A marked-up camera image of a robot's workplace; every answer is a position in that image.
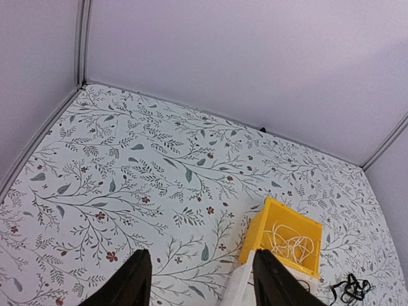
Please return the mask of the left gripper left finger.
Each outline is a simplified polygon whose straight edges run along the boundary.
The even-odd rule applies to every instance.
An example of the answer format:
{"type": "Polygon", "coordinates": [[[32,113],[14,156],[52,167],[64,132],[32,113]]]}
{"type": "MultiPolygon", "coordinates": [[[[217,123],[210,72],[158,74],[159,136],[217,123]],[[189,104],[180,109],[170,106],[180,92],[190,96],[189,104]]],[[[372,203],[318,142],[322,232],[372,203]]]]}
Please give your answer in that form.
{"type": "Polygon", "coordinates": [[[135,251],[128,260],[80,306],[148,306],[152,284],[152,263],[148,250],[135,251]]]}

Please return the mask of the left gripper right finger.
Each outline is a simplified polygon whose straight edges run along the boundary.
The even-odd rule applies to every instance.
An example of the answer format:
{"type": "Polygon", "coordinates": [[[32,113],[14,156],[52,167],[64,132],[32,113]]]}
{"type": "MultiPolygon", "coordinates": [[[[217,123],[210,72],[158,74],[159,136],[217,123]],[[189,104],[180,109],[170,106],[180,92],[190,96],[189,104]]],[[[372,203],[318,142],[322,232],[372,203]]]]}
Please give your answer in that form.
{"type": "Polygon", "coordinates": [[[268,250],[256,251],[253,274],[257,306],[325,306],[268,250]]]}

